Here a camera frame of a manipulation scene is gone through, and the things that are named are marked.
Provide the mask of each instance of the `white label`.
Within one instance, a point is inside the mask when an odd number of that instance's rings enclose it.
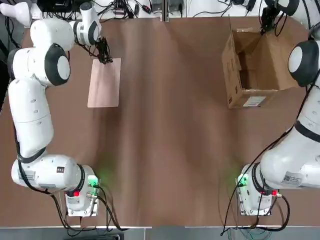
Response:
[[[24,171],[24,173],[25,173],[26,178],[28,179],[30,184],[36,184],[36,182],[35,182],[36,172],[35,171]],[[21,176],[21,173],[19,172],[19,170],[18,170],[18,176],[19,176],[20,181],[22,183],[24,183],[24,180],[22,179],[22,176]]]
[[[249,99],[243,104],[244,107],[257,107],[263,100],[265,100],[265,96],[251,96]]]
[[[262,203],[262,204],[266,204],[266,203],[268,202],[268,199],[269,199],[269,197],[267,197],[267,196],[262,196],[261,203]]]
[[[302,183],[302,176],[303,175],[301,173],[292,173],[287,171],[281,183],[300,186],[300,184]]]
[[[55,184],[49,184],[49,183],[39,183],[39,187],[43,189],[48,189],[48,188],[56,188],[57,186]]]
[[[77,199],[77,198],[75,198],[75,197],[67,197],[66,198],[66,201],[68,202],[68,204],[78,204],[78,203],[80,203],[80,201]]]

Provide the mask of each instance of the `metal pole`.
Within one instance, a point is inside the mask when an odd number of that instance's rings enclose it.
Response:
[[[162,0],[162,22],[169,22],[168,0]]]

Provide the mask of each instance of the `green indicator light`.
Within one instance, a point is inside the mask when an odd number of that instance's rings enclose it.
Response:
[[[240,180],[239,187],[247,186],[248,177],[248,174],[240,174],[240,176],[238,176],[238,181]]]
[[[93,187],[93,186],[98,186],[99,180],[95,175],[89,175],[88,176],[88,186]]]

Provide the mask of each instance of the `black cable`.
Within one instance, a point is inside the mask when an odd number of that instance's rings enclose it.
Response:
[[[12,44],[17,48],[17,49],[20,49],[21,46],[20,44],[18,44],[14,38],[13,38],[13,33],[14,33],[14,29],[15,29],[15,25],[14,25],[14,22],[12,21],[12,19],[10,17],[5,17],[5,20],[4,20],[4,25],[5,25],[5,28],[6,28],[6,31],[8,33],[8,36],[12,42]]]
[[[233,4],[233,2],[232,1],[230,1],[230,4],[229,4],[229,6],[224,10],[224,12],[221,14],[221,17],[223,17],[224,16],[224,14],[232,7],[232,4]]]
[[[320,22],[316,23],[315,25],[313,25],[308,33],[308,40],[312,39],[312,34],[318,30],[320,28]]]
[[[261,201],[262,201],[262,195],[263,195],[263,192],[261,192],[261,195],[260,195],[260,200],[259,200],[259,205],[258,205],[258,211],[257,211],[257,215],[256,215],[256,220],[255,220],[255,224],[252,225],[250,227],[250,229],[254,229],[257,227],[258,223],[259,223],[259,211],[260,211],[260,205],[261,205]]]
[[[81,48],[83,48],[86,52],[88,52],[90,57],[93,56],[93,57],[95,57],[95,58],[98,58],[98,56],[95,55],[95,54],[93,54],[85,45],[82,45],[82,44],[80,44],[80,43],[77,43],[77,44],[78,44]]]
[[[285,15],[285,18],[284,18],[284,21],[283,21],[283,24],[282,24],[282,27],[281,27],[279,33],[277,33],[277,27],[278,27],[278,23],[280,22],[280,18],[279,18],[278,22],[276,23],[275,28],[274,28],[274,35],[275,35],[276,37],[279,37],[279,35],[281,34],[282,30],[284,29],[284,26],[285,26],[286,21],[287,21],[287,17],[288,17],[288,15],[286,14],[286,15]]]
[[[231,205],[231,201],[235,195],[235,192],[237,190],[237,188],[239,187],[239,184],[242,180],[242,178],[244,177],[244,175],[249,171],[249,169],[252,167],[252,165],[260,158],[260,156],[265,152],[267,151],[269,148],[271,148],[272,146],[274,146],[275,144],[277,144],[283,137],[285,137],[290,131],[291,129],[293,128],[293,126],[290,128],[290,130],[284,132],[280,137],[278,137],[276,140],[274,140],[272,143],[270,143],[267,147],[265,147],[262,152],[260,152],[258,154],[258,156],[250,163],[250,165],[248,166],[248,168],[244,171],[244,173],[242,174],[242,177],[240,178],[240,180],[238,181],[238,183],[236,184],[232,194],[231,194],[231,197],[230,197],[230,200],[229,200],[229,204],[228,204],[228,207],[226,209],[226,214],[225,214],[225,219],[224,219],[224,224],[223,224],[223,230],[222,232],[220,233],[220,236],[223,236],[224,233],[229,229],[226,230],[226,225],[227,225],[227,218],[228,218],[228,213],[229,213],[229,209],[230,209],[230,205]]]
[[[137,4],[139,4],[140,5],[140,7],[142,7],[143,5],[140,3],[140,2],[138,2],[138,0],[134,0]]]
[[[274,206],[276,204],[277,199],[278,199],[277,197],[274,198],[274,201],[273,201],[271,207],[269,208],[269,211],[266,212],[265,216],[268,216],[268,214],[271,213],[272,209],[274,208]]]
[[[94,0],[91,0],[91,2],[93,2],[93,3],[97,4],[99,7],[102,7],[102,8],[106,8],[106,7],[108,7],[108,5],[107,5],[107,6],[102,6],[102,5],[100,5],[99,3],[97,3],[97,2],[96,2],[96,1],[94,1]]]
[[[220,0],[218,0],[218,2],[229,6],[229,4],[226,3],[225,1],[220,1]]]
[[[127,7],[127,12],[131,13],[132,15],[134,15],[136,18],[138,18],[138,16],[135,14],[135,11],[132,9],[132,7],[130,6],[128,0],[125,0],[126,1],[126,7]]]
[[[278,21],[273,25],[274,28],[278,26],[279,22],[280,22],[281,19],[284,17],[284,15],[285,15],[284,12],[280,15],[280,17],[278,18]]]
[[[181,18],[182,18],[183,17],[183,6],[182,6],[181,3],[178,6],[178,11],[180,12],[180,15],[181,15]]]
[[[121,226],[119,225],[118,221],[113,216],[112,211],[110,210],[107,202],[102,197],[97,196],[97,199],[99,199],[104,204],[104,206],[106,208],[106,211],[107,211],[107,214],[109,213],[110,218],[112,219],[112,222],[113,222],[114,226],[116,227],[116,229],[118,229],[119,231],[126,231],[126,230],[129,229],[129,228],[121,228]]]
[[[50,12],[49,16],[50,16],[50,14],[52,14],[52,17],[55,16],[57,19],[61,19],[61,20],[64,20],[64,21],[72,21],[72,20],[74,20],[73,19],[73,15],[75,14],[75,12],[71,11],[68,16],[66,16],[66,14],[67,14],[66,12],[64,12],[64,13],[62,13],[62,12]]]
[[[310,84],[310,88],[308,89],[307,93],[305,94],[305,96],[304,96],[304,98],[303,98],[303,100],[302,100],[302,103],[301,103],[301,105],[300,105],[300,108],[299,108],[299,110],[298,110],[298,113],[297,113],[297,116],[296,116],[295,120],[298,120],[298,118],[299,118],[299,116],[300,116],[300,113],[301,113],[301,111],[302,111],[302,109],[303,109],[303,107],[304,107],[304,105],[305,105],[305,102],[306,102],[306,100],[307,100],[307,98],[308,98],[308,96],[309,96],[312,88],[315,86],[315,83],[316,83],[317,78],[319,77],[319,74],[320,74],[320,69],[318,70],[315,78],[312,80],[312,82],[311,82],[311,84]],[[294,127],[294,125],[292,125],[289,130],[285,131],[280,137],[278,137],[275,141],[273,141],[273,142],[272,142],[271,144],[269,144],[265,149],[263,149],[262,152],[260,152],[260,153],[258,154],[258,156],[250,163],[249,167],[248,167],[248,168],[244,171],[244,173],[242,174],[242,177],[240,178],[240,180],[239,180],[238,183],[236,184],[236,186],[235,186],[235,188],[234,188],[234,190],[233,190],[233,192],[232,192],[232,195],[231,195],[231,197],[230,197],[230,200],[229,200],[229,203],[228,203],[228,207],[227,207],[227,209],[226,209],[226,214],[225,214],[225,219],[224,219],[224,224],[223,224],[223,230],[222,230],[222,232],[220,233],[221,236],[223,236],[223,234],[230,229],[230,228],[228,228],[228,229],[226,230],[228,213],[229,213],[231,201],[232,201],[232,199],[233,199],[233,196],[235,195],[235,192],[236,192],[237,188],[239,187],[239,184],[240,184],[242,178],[243,178],[244,175],[248,172],[248,170],[252,167],[252,165],[258,160],[258,158],[259,158],[266,150],[268,150],[269,148],[272,149],[282,138],[284,138],[286,135],[288,135],[288,133],[291,132],[291,130],[293,129],[293,127]]]
[[[315,1],[315,5],[316,5],[316,8],[318,9],[318,12],[320,13],[320,5],[319,5],[319,2],[317,0],[314,0]]]
[[[15,142],[15,147],[16,147],[16,151],[17,151],[17,154],[18,156],[20,155],[20,143],[18,141],[18,138],[17,138],[17,131],[16,131],[16,128],[15,128],[15,124],[13,123],[13,133],[14,133],[14,142]],[[21,175],[21,178],[22,180],[24,181],[24,183],[28,186],[28,188],[30,188],[31,190],[35,191],[35,192],[38,192],[38,193],[42,193],[42,194],[46,194],[46,195],[49,195],[53,201],[54,201],[54,204],[56,206],[56,209],[57,209],[57,212],[58,212],[58,216],[60,218],[60,221],[61,221],[61,224],[63,225],[63,227],[65,229],[70,229],[70,230],[73,230],[75,232],[78,232],[79,230],[73,228],[73,227],[70,227],[70,225],[68,224],[67,220],[64,219],[63,217],[63,214],[62,214],[62,211],[61,211],[61,208],[59,206],[59,203],[58,203],[58,200],[56,198],[56,196],[51,193],[51,192],[48,192],[48,190],[40,190],[40,189],[37,189],[35,187],[33,187],[29,180],[28,180],[28,177],[26,176],[26,173],[22,167],[22,164],[21,164],[21,161],[18,160],[18,168],[19,168],[19,172],[20,172],[20,175]],[[81,230],[82,232],[88,232],[88,231],[92,231],[92,230],[96,230],[96,228],[92,228],[92,229],[83,229]]]
[[[76,234],[70,234],[69,229],[66,230],[66,234],[68,234],[69,237],[74,238],[75,236],[78,236],[80,233],[82,233],[84,228],[82,228],[80,231],[78,231]]]
[[[318,5],[319,5],[318,0],[314,0],[314,1],[315,1],[315,4],[318,7]],[[302,0],[302,3],[303,3],[303,6],[304,6],[304,9],[305,9],[306,18],[308,20],[308,29],[310,29],[311,28],[311,22],[310,22],[310,16],[309,16],[309,11],[308,11],[308,7],[307,7],[307,4],[306,4],[306,0]]]
[[[194,15],[193,18],[196,17],[196,16],[198,16],[198,15],[200,15],[200,14],[222,14],[222,13],[224,13],[229,7],[230,7],[230,6],[227,6],[226,9],[223,10],[223,11],[216,11],[216,12],[201,11],[201,12],[198,12],[196,15]]]
[[[279,227],[279,228],[268,228],[268,227],[258,226],[257,229],[266,230],[266,231],[269,231],[269,232],[280,232],[281,230],[286,228],[286,226],[288,225],[288,222],[289,222],[289,218],[290,218],[290,204],[289,204],[287,198],[284,195],[282,195],[281,198],[285,201],[286,208],[287,208],[286,218],[285,218],[285,221],[282,224],[282,226]]]
[[[106,12],[108,12],[108,11],[110,11],[110,10],[114,10],[114,9],[115,9],[115,8],[114,8],[114,4],[115,4],[115,3],[112,1],[111,3],[109,3],[109,4],[105,7],[105,9],[103,9],[103,10],[101,10],[100,12],[97,13],[98,16],[101,15],[100,20],[101,20],[103,14],[105,14]]]
[[[126,18],[128,18],[127,15],[124,15],[123,17],[112,17],[112,18],[108,18],[108,19],[103,20],[102,23],[105,23],[105,22],[110,21],[110,20],[123,20],[123,19],[126,19]]]
[[[105,202],[107,202],[107,195],[106,195],[106,193],[105,193],[105,190],[104,190],[101,186],[98,186],[98,188],[99,188],[99,189],[101,190],[101,192],[103,193]],[[110,220],[108,221],[108,212],[106,212],[106,226],[105,226],[105,230],[106,230],[108,233],[112,231],[112,229],[109,229],[110,222],[111,222],[111,218],[110,218]]]
[[[261,11],[261,5],[262,5],[262,1],[260,2],[260,5],[259,5],[259,12],[258,12],[258,19],[259,19],[259,22],[260,22],[260,26],[262,26],[262,21],[261,21],[261,17],[260,17],[260,11]]]

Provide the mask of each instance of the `floor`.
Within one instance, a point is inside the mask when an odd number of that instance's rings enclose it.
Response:
[[[221,227],[214,228],[184,228],[156,227],[153,229],[131,229],[124,233],[124,240],[227,240],[227,233],[220,236]],[[77,237],[94,236],[93,233],[81,233]],[[266,240],[317,240],[319,227],[288,227],[281,232],[272,233]],[[258,234],[247,235],[247,239],[263,239]],[[1,240],[68,240],[67,231],[63,228],[31,228],[31,229],[0,229]],[[231,240],[245,240],[239,230],[233,230]]]

